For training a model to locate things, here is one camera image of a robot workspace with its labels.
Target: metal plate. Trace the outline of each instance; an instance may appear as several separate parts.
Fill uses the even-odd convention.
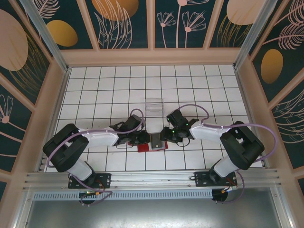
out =
[[[218,186],[229,186],[230,183],[227,180],[229,178],[235,185],[238,184],[236,179],[236,174],[234,172],[230,173],[227,177],[221,178],[218,184],[215,184],[210,178],[209,178],[209,172],[195,172],[194,173],[195,178],[195,185],[196,187],[218,187]]]
[[[111,184],[111,174],[110,173],[98,173],[96,175],[96,180],[99,180],[105,189],[110,188]],[[70,177],[70,180],[68,182],[69,189],[86,189],[84,186],[78,183],[73,177]],[[94,189],[100,189],[100,184],[98,182],[94,182],[91,186],[91,188]]]

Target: white tile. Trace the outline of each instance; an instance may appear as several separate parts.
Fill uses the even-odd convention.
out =
[[[130,90],[130,103],[144,103],[145,91],[144,90]]]
[[[145,78],[144,77],[131,78],[130,89],[145,89]]]
[[[81,155],[80,155],[80,159],[83,160],[84,162],[87,162],[87,156],[88,156],[88,153],[86,152],[83,152]]]
[[[85,78],[99,78],[101,67],[87,67]]]
[[[92,119],[94,116],[95,104],[79,105],[77,119]]]
[[[95,108],[94,118],[110,118],[111,117],[111,104],[97,104]]]
[[[114,89],[129,89],[130,78],[115,78]]]
[[[114,89],[114,78],[101,78],[99,81],[98,90]]]
[[[241,92],[239,91],[239,88],[228,88],[225,89],[226,94],[227,94],[227,99],[229,101],[242,101],[242,95]]]
[[[161,98],[162,91],[160,89],[147,89],[146,98]]]
[[[146,77],[159,77],[160,75],[160,66],[146,66]]]
[[[190,68],[188,65],[175,66],[176,76],[190,76]]]
[[[177,89],[162,89],[163,102],[178,102]]]
[[[126,152],[109,152],[106,171],[125,171]]]
[[[115,67],[114,66],[103,66],[101,68],[100,77],[115,77]]]
[[[208,76],[207,77],[209,88],[223,88],[223,81],[221,76]]]
[[[62,128],[64,128],[67,124],[75,124],[75,119],[74,120],[59,120],[56,133],[58,133]]]
[[[166,151],[182,151],[183,150],[181,143],[179,143],[179,145],[177,145],[176,143],[173,143],[173,142],[167,142],[167,144],[168,144],[168,148],[166,149]]]
[[[228,102],[212,102],[214,115],[231,115]]]
[[[205,68],[203,65],[191,65],[191,76],[205,76]]]
[[[145,77],[145,66],[132,66],[131,77]]]
[[[163,103],[163,114],[164,116],[169,115],[175,109],[179,108],[179,103]]]
[[[162,77],[175,76],[174,66],[161,66],[161,76]]]
[[[80,104],[95,104],[97,91],[82,91]]]
[[[121,144],[116,146],[109,146],[108,147],[108,152],[124,152],[127,151],[127,144]]]
[[[73,67],[70,78],[85,78],[86,67]]]
[[[113,104],[111,118],[127,118],[128,104]]]
[[[60,119],[76,119],[77,110],[77,104],[63,105],[61,109]]]
[[[166,151],[165,154],[167,170],[185,169],[184,151]]]
[[[202,148],[200,139],[195,139],[195,140],[191,139],[189,145],[186,146],[188,143],[189,143],[188,139],[183,139],[183,144],[184,144],[184,150],[185,151],[200,150],[202,152],[203,148]]]
[[[129,90],[114,90],[113,103],[128,103]]]
[[[249,123],[248,116],[246,116],[246,115],[232,116],[232,119],[233,119],[233,122],[242,121],[242,122],[245,123],[245,124],[248,124],[248,123]]]
[[[204,169],[204,155],[203,151],[185,151],[186,169]]]
[[[238,82],[235,76],[222,77],[225,88],[238,88]]]
[[[176,78],[175,77],[161,77],[161,88],[162,89],[176,89]]]
[[[143,171],[146,169],[145,153],[127,152],[127,171]]]
[[[154,151],[146,153],[147,170],[165,170],[165,152]]]
[[[179,102],[194,101],[193,89],[178,89]]]
[[[79,103],[81,96],[81,91],[67,91],[65,94],[65,99],[63,101],[64,105],[75,105]]]
[[[143,115],[145,115],[144,103],[133,103],[133,104],[129,104],[129,116],[131,114],[131,111],[135,108],[140,109],[143,112]],[[139,111],[134,111],[132,114],[135,114],[140,118],[142,117],[142,114]]]
[[[211,101],[209,89],[194,89],[195,101]]]
[[[205,65],[207,76],[220,76],[218,65]]]
[[[191,77],[177,77],[177,87],[179,89],[188,89],[193,88]]]
[[[110,119],[94,119],[93,129],[103,129],[110,126]]]
[[[219,125],[232,125],[233,124],[233,120],[231,116],[216,116],[215,117],[217,124]]]
[[[251,168],[261,168],[261,167],[263,167],[263,164],[261,161],[258,161],[258,162],[253,163],[250,167]]]
[[[87,163],[96,172],[105,171],[106,153],[89,153]]]
[[[68,81],[67,91],[81,91],[82,85],[84,83],[83,79],[70,79]]]
[[[200,105],[203,108],[205,108],[207,110],[207,112],[209,113],[209,115],[211,115],[211,116],[214,115],[211,102],[196,102],[195,104]],[[198,112],[198,116],[207,116],[206,112],[203,109],[196,107],[196,110]]]
[[[230,101],[229,107],[232,115],[247,115],[244,103],[242,101]]]
[[[86,78],[82,90],[97,90],[99,78]]]
[[[97,104],[111,104],[113,98],[113,90],[101,90],[97,93]]]
[[[222,150],[204,150],[206,169],[210,169],[218,160],[223,158]]]
[[[219,65],[221,75],[234,75],[232,65]]]
[[[146,130],[149,133],[157,133],[161,132],[163,129],[162,125],[162,117],[155,118],[155,117],[147,117],[146,118]]]
[[[146,78],[146,89],[160,89],[161,79],[160,77],[147,77]]]
[[[91,130],[93,124],[93,119],[78,119],[76,120],[75,126],[77,128],[82,128],[85,130]]]
[[[192,77],[193,88],[208,88],[207,78],[205,76]]]
[[[226,101],[226,93],[224,89],[209,89],[212,101]]]
[[[185,106],[181,108],[181,113],[183,116],[187,117],[187,116],[197,116],[196,113],[196,107],[192,106],[193,104],[195,104],[194,102],[185,102],[185,103],[181,103],[180,102],[180,107],[182,107],[183,105],[189,105],[189,106]]]
[[[216,143],[209,140],[202,140],[203,144],[203,150],[209,150],[209,149],[220,149],[220,143]]]
[[[130,67],[129,66],[116,67],[115,77],[130,77]]]

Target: white tile floor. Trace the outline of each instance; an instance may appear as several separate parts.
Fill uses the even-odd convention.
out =
[[[77,67],[71,72],[56,132],[68,123],[85,129],[108,127],[125,121],[134,108],[144,111],[145,98],[156,97],[163,98],[164,117],[181,105],[198,104],[208,110],[209,123],[248,123],[229,65]],[[188,119],[206,115],[192,106],[181,112]],[[164,117],[146,118],[146,129],[152,133],[169,126]],[[220,144],[206,140],[191,141],[184,148],[170,142],[168,146],[144,153],[136,147],[101,146],[86,150],[81,158],[96,171],[152,171],[210,168],[227,154]]]

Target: enclosure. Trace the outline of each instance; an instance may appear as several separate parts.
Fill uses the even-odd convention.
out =
[[[300,228],[303,15],[303,0],[2,2],[1,226]],[[67,124],[104,129],[137,108],[144,130],[158,133],[188,104],[208,112],[183,107],[188,120],[261,124],[277,136],[272,156],[240,171],[245,191],[234,204],[216,204],[216,187],[190,179],[228,155],[218,142],[86,148],[80,159],[111,176],[113,191],[92,208],[68,188],[68,173],[46,165],[43,146]],[[273,136],[250,129],[265,156]],[[237,181],[228,200],[242,192]]]

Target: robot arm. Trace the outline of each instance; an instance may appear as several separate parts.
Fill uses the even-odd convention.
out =
[[[161,132],[162,140],[182,142],[183,138],[205,139],[220,143],[228,156],[219,160],[209,171],[209,177],[216,183],[220,178],[239,169],[247,170],[264,151],[260,140],[248,127],[223,128],[220,125],[200,124],[197,119],[188,120],[179,109],[167,116],[174,128],[165,127]]]

